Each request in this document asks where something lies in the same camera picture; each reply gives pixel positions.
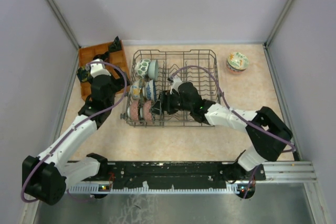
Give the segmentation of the red coral pattern bowl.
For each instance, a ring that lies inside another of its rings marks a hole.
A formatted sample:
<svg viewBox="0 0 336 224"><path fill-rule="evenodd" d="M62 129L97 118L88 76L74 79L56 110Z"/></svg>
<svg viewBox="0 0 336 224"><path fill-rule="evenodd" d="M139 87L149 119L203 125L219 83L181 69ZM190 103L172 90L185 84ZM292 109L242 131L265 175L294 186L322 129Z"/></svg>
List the red coral pattern bowl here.
<svg viewBox="0 0 336 224"><path fill-rule="evenodd" d="M234 74L234 75L242 74L242 73L245 72L245 70L242 70L242 71L239 70L239 71L237 71L237 70L230 69L230 68L227 68L226 70L227 70L229 73Z"/></svg>

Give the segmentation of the orange flower green leaf bowl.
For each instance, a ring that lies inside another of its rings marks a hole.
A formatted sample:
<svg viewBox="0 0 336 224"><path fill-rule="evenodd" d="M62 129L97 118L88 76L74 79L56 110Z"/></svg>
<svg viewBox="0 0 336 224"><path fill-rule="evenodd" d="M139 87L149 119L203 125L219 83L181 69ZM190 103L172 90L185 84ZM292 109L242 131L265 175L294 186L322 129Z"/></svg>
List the orange flower green leaf bowl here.
<svg viewBox="0 0 336 224"><path fill-rule="evenodd" d="M226 66L237 71L246 70L249 67L249 59L241 52L231 52L226 59Z"/></svg>

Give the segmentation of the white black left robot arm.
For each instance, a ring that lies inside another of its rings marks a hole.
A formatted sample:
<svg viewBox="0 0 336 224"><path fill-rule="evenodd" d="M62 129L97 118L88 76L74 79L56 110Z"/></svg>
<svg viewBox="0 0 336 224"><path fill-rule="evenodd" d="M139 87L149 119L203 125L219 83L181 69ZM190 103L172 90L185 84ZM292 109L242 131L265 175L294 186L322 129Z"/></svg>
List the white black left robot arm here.
<svg viewBox="0 0 336 224"><path fill-rule="evenodd" d="M73 153L95 131L100 129L111 111L121 101L115 100L116 93L129 86L127 74L115 67L119 78L107 69L92 67L90 70L91 95L79 110L66 131L38 156L27 156L22 163L23 202L43 201L52 206L61 200L73 185L89 177L103 180L108 177L108 160L95 153L68 164Z"/></svg>

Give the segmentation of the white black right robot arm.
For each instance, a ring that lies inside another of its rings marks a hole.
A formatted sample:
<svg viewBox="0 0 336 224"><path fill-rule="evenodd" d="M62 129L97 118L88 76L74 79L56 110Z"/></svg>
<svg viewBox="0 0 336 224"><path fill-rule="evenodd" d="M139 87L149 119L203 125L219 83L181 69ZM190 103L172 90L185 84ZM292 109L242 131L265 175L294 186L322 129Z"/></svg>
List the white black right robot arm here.
<svg viewBox="0 0 336 224"><path fill-rule="evenodd" d="M178 82L170 90L161 92L151 112L175 114L187 111L194 121L210 126L224 126L246 133L251 147L245 150L234 167L242 180L253 174L253 169L264 162L275 162L286 146L290 146L292 131L269 107L257 111L229 109L214 101L203 99L191 82Z"/></svg>

